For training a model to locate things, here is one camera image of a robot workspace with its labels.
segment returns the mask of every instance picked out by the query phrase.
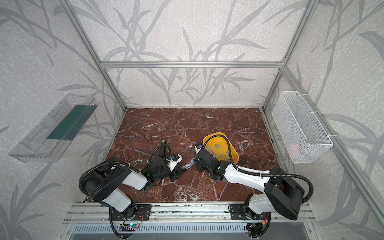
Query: red marble surface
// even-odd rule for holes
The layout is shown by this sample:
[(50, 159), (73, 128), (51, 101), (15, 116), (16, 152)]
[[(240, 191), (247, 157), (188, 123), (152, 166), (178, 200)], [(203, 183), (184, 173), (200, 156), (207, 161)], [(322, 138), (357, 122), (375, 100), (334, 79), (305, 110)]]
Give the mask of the red marble surface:
[[(137, 169), (144, 169), (152, 151), (166, 139), (172, 153), (183, 163), (194, 157), (194, 144), (214, 132), (223, 132), (240, 156), (238, 165), (259, 170), (278, 166), (271, 140), (258, 108), (168, 108), (128, 109), (107, 158), (118, 157)], [(136, 202), (244, 201), (259, 191), (218, 182), (195, 166), (180, 178), (169, 178), (141, 192), (129, 186), (120, 189)]]

